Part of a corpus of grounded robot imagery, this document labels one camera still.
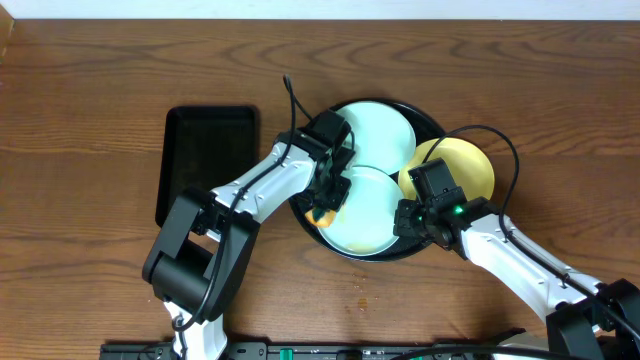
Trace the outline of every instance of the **stacked plates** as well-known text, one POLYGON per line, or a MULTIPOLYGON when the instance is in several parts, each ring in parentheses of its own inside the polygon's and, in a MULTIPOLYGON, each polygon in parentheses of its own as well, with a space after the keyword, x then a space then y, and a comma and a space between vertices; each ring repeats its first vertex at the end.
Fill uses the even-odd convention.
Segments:
MULTIPOLYGON (((393 235, 394 215, 399 200, 415 199, 407 171, 422 163, 435 143, 432 139, 444 135, 444 130, 415 107, 388 99, 352 101, 331 109, 354 132, 356 155, 352 166, 342 173, 351 180, 349 195, 328 228, 309 223, 292 200, 294 215, 316 241, 351 259, 392 261, 424 249, 428 241, 393 235)), ((345 146, 351 146, 350 141, 347 137, 345 146)), ((445 160, 468 197, 490 198, 493 169, 477 147, 446 139, 432 154, 433 159, 438 157, 445 160)))
POLYGON ((361 101, 336 112, 351 125, 355 138, 352 167, 342 173, 351 180, 351 189, 331 226, 318 231, 342 253, 371 256, 398 239, 393 220, 403 194, 389 175, 411 160, 416 136, 407 119, 388 105, 361 101))

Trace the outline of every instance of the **wood grain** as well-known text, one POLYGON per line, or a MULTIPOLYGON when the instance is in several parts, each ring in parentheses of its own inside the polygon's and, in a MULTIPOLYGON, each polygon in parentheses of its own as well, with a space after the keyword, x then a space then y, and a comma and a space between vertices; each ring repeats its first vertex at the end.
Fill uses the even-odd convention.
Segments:
MULTIPOLYGON (((164 117, 253 104, 261 153, 305 106, 388 96, 447 129, 500 128, 522 154, 508 213, 559 258, 640 283, 640 25, 612 22, 20 21, 0 67, 0 357, 96 358, 171 336, 140 277, 164 117)), ((490 155, 501 199, 506 147, 490 155)), ((264 224, 226 315, 272 341, 425 343, 544 325, 490 274, 429 248, 386 264, 317 245, 287 207, 264 224)))

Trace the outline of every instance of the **black cable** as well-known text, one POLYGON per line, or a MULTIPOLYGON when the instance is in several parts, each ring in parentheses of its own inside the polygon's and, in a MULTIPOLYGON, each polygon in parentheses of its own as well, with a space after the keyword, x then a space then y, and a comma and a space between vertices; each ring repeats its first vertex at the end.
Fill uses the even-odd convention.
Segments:
MULTIPOLYGON (((285 88, 287 88, 287 91, 289 92, 289 94, 293 94, 293 88, 291 86, 289 86, 289 84, 291 84, 291 79, 289 79, 289 84, 287 84, 287 80, 284 79, 284 78, 283 78, 283 81, 284 81, 284 86, 285 86, 285 88)), ((305 110, 305 108, 302 106, 302 104, 300 104, 300 101, 298 101, 298 98, 295 95, 293 95, 293 101, 298 106, 298 109, 300 109, 300 111, 302 111, 304 116, 306 116, 309 120, 313 120, 313 116, 311 116, 311 114, 309 114, 309 112, 307 110, 305 110)))
POLYGON ((563 355, 544 350, 533 350, 517 347, 500 347, 500 346, 478 346, 478 345, 461 345, 461 346, 443 346, 412 351, 403 355, 391 358, 391 360, 411 360, 421 356, 433 356, 442 354, 483 354, 483 355, 512 355, 526 356, 536 359, 546 360, 585 360, 581 357, 563 355))
POLYGON ((296 100, 295 96, 293 95, 293 85, 291 84, 291 78, 289 77, 289 75, 284 75, 283 80, 285 83, 285 87, 287 88, 287 92, 289 92, 291 101, 291 129, 287 146, 285 147, 284 152, 282 152, 282 155, 280 155, 278 160, 276 160, 273 164, 271 164, 271 166, 262 171, 260 174, 256 175, 253 179, 249 180, 249 182, 247 182, 247 184, 245 184, 243 187, 239 188, 237 194, 233 198, 233 201, 231 201, 231 205, 229 206, 229 213, 227 215, 227 218, 225 219, 222 234, 220 235, 220 244, 218 245, 218 251, 216 252, 216 259, 213 264, 213 271, 211 272, 211 280, 209 280, 209 285, 204 292, 200 306, 198 306, 196 312, 193 313, 191 318, 184 325, 177 324, 177 320, 179 319, 179 317, 176 317, 171 322, 171 327, 178 333, 184 332, 191 326, 193 326, 193 324, 196 322, 196 319, 198 319, 202 315, 202 312, 204 311, 204 308, 209 301, 209 298, 211 297, 216 284, 216 279, 218 278, 218 272, 220 271, 220 265, 222 264, 222 255, 224 254, 224 249, 227 244, 227 236, 231 230, 231 224, 233 223, 233 216, 235 213, 235 209, 238 206, 238 202, 240 201, 240 199, 242 199, 249 188, 251 188, 251 186, 253 186, 256 182, 262 179, 273 169, 280 166, 289 154, 289 150, 291 149, 291 145, 293 144, 293 137, 296 130, 296 100))
POLYGON ((571 287, 573 287, 578 292, 580 292, 581 294, 583 294, 584 296, 589 298, 596 306, 598 306, 602 311, 607 313, 607 315, 609 315, 615 322, 617 322, 620 326, 622 326, 625 330, 627 330, 631 335, 633 335, 638 341, 640 341, 640 331, 638 331, 638 329, 635 326, 633 326, 633 324, 629 323, 626 319, 624 319, 622 316, 620 316, 615 310, 613 310, 612 308, 607 306, 607 304, 604 304, 602 301, 600 301, 600 299, 598 299, 593 293, 591 293, 591 291, 589 291, 589 289, 584 288, 582 285, 578 284, 573 279, 571 279, 571 276, 569 275, 568 272, 567 273, 563 273, 561 270, 556 269, 555 267, 551 266, 550 264, 547 264, 542 259, 538 258, 538 256, 536 254, 534 254, 533 252, 529 251, 529 249, 527 249, 525 246, 523 246, 520 243, 520 241, 517 240, 517 238, 513 237, 513 234, 512 234, 511 231, 507 230, 507 227, 504 224, 504 214, 505 214, 505 211, 507 209, 507 205, 509 204, 509 200, 511 199, 511 194, 513 193, 513 189, 516 187, 516 182, 518 181, 518 174, 520 172, 520 159, 518 158, 518 152, 517 152, 515 146, 513 146, 513 143, 511 142, 511 140, 505 134, 503 134, 502 132, 500 132, 497 129, 494 129, 494 128, 492 128, 490 126, 486 126, 486 125, 468 125, 468 126, 463 126, 463 127, 459 128, 459 129, 455 129, 455 130, 443 135, 441 138, 439 138, 438 141, 436 141, 435 144, 433 144, 431 149, 429 149, 429 152, 427 153, 427 156, 425 156, 423 162, 427 162, 427 160, 429 159, 429 157, 431 156, 431 154, 433 153, 435 148, 444 139, 446 139, 448 137, 451 137, 453 135, 459 134, 459 133, 461 133, 463 131, 472 130, 472 129, 486 130, 486 131, 490 131, 490 132, 500 136, 507 143, 507 145, 509 145, 509 148, 511 149, 511 152, 513 153, 513 160, 514 160, 513 179, 511 180, 511 185, 509 185, 509 189, 507 190, 507 194, 506 194, 506 196, 504 198, 504 201, 502 202, 502 207, 500 209, 500 214, 498 215, 498 222, 500 224, 500 230, 502 231, 503 234, 505 234, 505 237, 508 240, 510 240, 511 243, 518 250, 520 250, 522 253, 524 253, 525 255, 530 257, 533 261, 535 261, 538 265, 542 266, 544 269, 549 271, 552 275, 554 275, 558 279, 562 280, 563 284, 567 283, 567 284, 571 285, 571 287))

